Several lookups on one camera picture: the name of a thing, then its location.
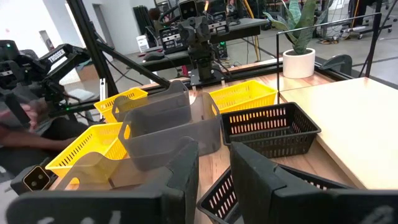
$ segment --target white planter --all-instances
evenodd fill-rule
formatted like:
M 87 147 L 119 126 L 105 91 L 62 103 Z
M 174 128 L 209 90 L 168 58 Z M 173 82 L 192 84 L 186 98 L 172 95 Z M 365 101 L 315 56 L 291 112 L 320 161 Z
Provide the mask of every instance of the white planter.
M 305 55 L 288 55 L 293 50 L 284 52 L 284 77 L 287 78 L 307 78 L 313 75 L 315 66 L 315 50 Z

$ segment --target snake plant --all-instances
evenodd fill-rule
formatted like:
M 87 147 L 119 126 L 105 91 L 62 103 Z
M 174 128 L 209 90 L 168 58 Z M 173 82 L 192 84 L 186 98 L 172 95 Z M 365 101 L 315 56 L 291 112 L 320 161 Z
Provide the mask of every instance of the snake plant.
M 297 0 L 290 0 L 289 1 L 289 8 L 287 8 L 285 2 L 281 0 L 285 6 L 286 13 L 287 13 L 287 22 L 286 20 L 278 15 L 277 20 L 273 19 L 272 16 L 267 12 L 262 12 L 267 18 L 272 22 L 275 28 L 287 31 L 293 30 L 303 27 L 311 27 L 314 26 L 314 13 L 316 8 L 316 0 L 307 0 L 304 4 L 303 10 L 300 11 L 299 2 Z M 315 25 L 320 24 L 325 16 L 327 15 L 329 6 L 333 3 L 332 0 L 329 1 L 328 7 L 326 10 L 322 12 L 319 16 Z M 312 38 L 312 33 L 315 28 L 304 29 L 299 31 L 293 31 L 287 33 L 289 36 L 289 40 L 293 44 L 294 52 L 297 55 L 306 54 L 307 45 Z

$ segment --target person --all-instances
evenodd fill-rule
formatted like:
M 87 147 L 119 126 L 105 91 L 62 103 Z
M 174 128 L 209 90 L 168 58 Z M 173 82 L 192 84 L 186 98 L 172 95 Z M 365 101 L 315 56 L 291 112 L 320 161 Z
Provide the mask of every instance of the person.
M 154 22 L 154 28 L 156 31 L 156 36 L 159 36 L 159 31 L 163 29 L 162 24 L 159 22 L 160 10 L 158 8 L 152 8 L 148 11 L 149 18 Z
M 87 126 L 63 117 L 49 118 L 48 106 L 43 98 L 18 86 L 13 90 L 22 109 L 30 118 L 30 128 L 21 126 L 12 111 L 0 102 L 0 166 L 17 176 L 26 167 L 53 159 Z

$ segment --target potted plant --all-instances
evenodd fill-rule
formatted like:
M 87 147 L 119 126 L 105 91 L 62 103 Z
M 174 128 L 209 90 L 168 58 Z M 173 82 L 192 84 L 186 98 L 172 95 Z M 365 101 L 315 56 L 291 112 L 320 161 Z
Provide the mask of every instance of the potted plant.
M 317 22 L 314 23 L 316 0 L 307 0 L 302 11 L 300 11 L 297 0 L 290 0 L 289 8 L 287 8 L 283 0 L 281 1 L 286 9 L 287 22 L 279 15 L 277 16 L 277 20 L 275 20 L 267 12 L 263 13 L 272 22 L 272 25 L 274 25 L 275 28 L 283 31 L 318 25 L 324 20 L 329 8 L 327 7 L 319 16 Z M 315 66 L 315 50 L 307 48 L 307 45 L 312 39 L 314 30 L 315 28 L 310 28 L 287 33 L 286 37 L 293 44 L 293 49 L 287 50 L 283 53 L 285 77 L 306 78 L 313 75 L 313 69 Z

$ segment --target black plastic basket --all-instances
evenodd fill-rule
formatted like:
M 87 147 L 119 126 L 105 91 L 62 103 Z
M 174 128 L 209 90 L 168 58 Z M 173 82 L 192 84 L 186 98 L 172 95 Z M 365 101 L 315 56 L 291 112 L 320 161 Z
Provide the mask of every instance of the black plastic basket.
M 268 158 L 305 154 L 321 129 L 296 103 L 221 115 L 223 140 L 242 142 Z
M 287 172 L 319 189 L 352 189 L 332 180 L 309 174 L 291 167 L 279 165 Z M 238 198 L 234 192 L 231 169 L 228 168 L 197 203 L 199 211 L 206 214 L 212 223 L 242 224 Z

